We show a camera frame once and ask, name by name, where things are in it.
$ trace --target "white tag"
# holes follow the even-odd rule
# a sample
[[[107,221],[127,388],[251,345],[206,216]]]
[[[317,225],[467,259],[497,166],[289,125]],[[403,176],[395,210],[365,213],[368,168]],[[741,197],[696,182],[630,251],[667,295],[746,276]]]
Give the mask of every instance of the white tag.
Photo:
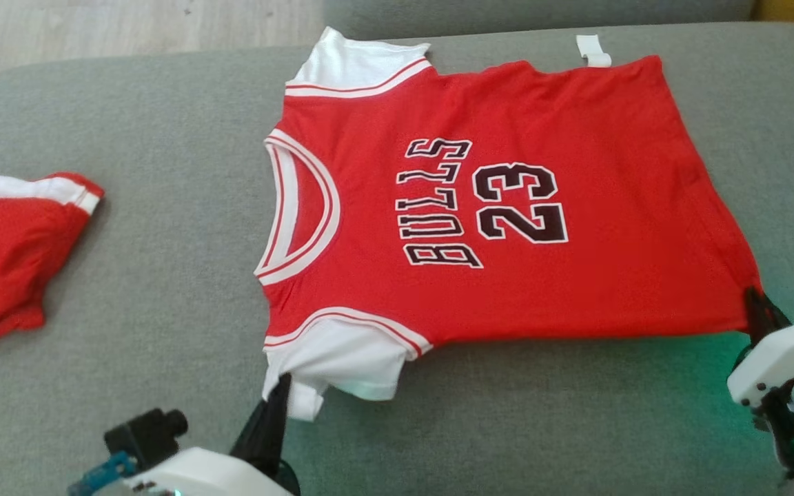
[[[602,52],[598,34],[578,34],[576,41],[580,56],[587,60],[587,67],[611,67],[611,56]]]

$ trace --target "red and white striped trim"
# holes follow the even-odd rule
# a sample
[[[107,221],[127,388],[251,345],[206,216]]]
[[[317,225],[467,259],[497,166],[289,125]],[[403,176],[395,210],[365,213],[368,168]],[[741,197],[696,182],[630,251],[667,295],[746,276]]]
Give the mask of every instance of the red and white striped trim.
[[[74,205],[90,216],[100,203],[100,196],[93,194],[84,185],[72,179],[44,178],[38,181],[24,181],[9,176],[0,176],[0,198],[41,198],[53,200],[60,205]]]
[[[274,222],[268,236],[265,254],[256,267],[256,277],[262,285],[273,285],[305,270],[327,248],[339,227],[340,203],[333,176],[314,154],[286,132],[275,129],[265,139],[271,156],[277,204]],[[296,160],[312,173],[323,195],[323,213],[311,238],[298,250],[288,254],[299,210],[299,190],[296,182]]]
[[[383,94],[429,67],[431,67],[431,63],[428,62],[428,59],[422,57],[421,59],[409,63],[409,65],[406,65],[403,69],[398,70],[397,73],[385,79],[384,82],[373,85],[373,87],[338,89],[307,83],[293,83],[290,81],[287,82],[285,94],[287,96],[328,96],[333,98],[361,98],[375,94]]]
[[[425,339],[424,336],[408,329],[395,320],[391,320],[391,318],[365,313],[365,311],[359,311],[353,308],[328,307],[315,311],[315,313],[306,318],[305,322],[299,326],[299,329],[289,333],[289,335],[265,336],[263,351],[270,351],[270,349],[276,349],[279,346],[295,342],[305,335],[315,324],[323,320],[337,320],[350,324],[361,324],[362,326],[371,327],[371,329],[386,333],[407,349],[410,360],[415,360],[432,348],[431,343],[429,343],[428,339]]]

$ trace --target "red jersey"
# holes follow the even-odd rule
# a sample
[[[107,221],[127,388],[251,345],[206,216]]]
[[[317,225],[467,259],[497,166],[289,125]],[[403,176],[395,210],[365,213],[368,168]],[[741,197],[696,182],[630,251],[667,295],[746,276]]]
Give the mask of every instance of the red jersey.
[[[0,176],[0,338],[45,323],[45,287],[102,197],[103,189],[75,173]]]
[[[327,384],[390,397],[396,375],[355,367],[385,343],[402,364],[448,342],[746,327],[755,261],[657,56],[441,75],[426,50],[327,29],[287,83],[256,271],[267,390],[292,371],[317,408]]]

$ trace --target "white robot part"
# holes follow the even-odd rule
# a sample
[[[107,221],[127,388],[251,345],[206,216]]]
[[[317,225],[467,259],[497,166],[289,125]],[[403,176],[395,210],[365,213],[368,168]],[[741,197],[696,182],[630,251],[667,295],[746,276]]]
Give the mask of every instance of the white robot part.
[[[204,448],[183,450],[120,484],[130,496],[291,496],[242,459]]]
[[[771,387],[794,379],[794,326],[765,336],[728,377],[734,402],[758,408]]]

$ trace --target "gray couch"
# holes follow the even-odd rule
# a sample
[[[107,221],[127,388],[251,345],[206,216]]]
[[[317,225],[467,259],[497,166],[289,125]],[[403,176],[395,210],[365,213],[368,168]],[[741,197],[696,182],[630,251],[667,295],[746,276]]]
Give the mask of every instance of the gray couch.
[[[748,20],[754,0],[324,0],[327,25],[355,40]]]
[[[794,25],[568,29],[431,39],[441,72],[529,59],[664,59],[716,189],[794,319]],[[265,371],[252,275],[274,211],[262,138],[308,48],[80,60],[0,75],[0,174],[76,170],[107,189],[48,288],[48,324],[0,341],[0,495],[58,494],[101,434],[154,406],[183,445],[229,448]],[[309,496],[770,494],[768,435],[724,380],[739,333],[438,349],[397,398],[338,391],[285,456]]]

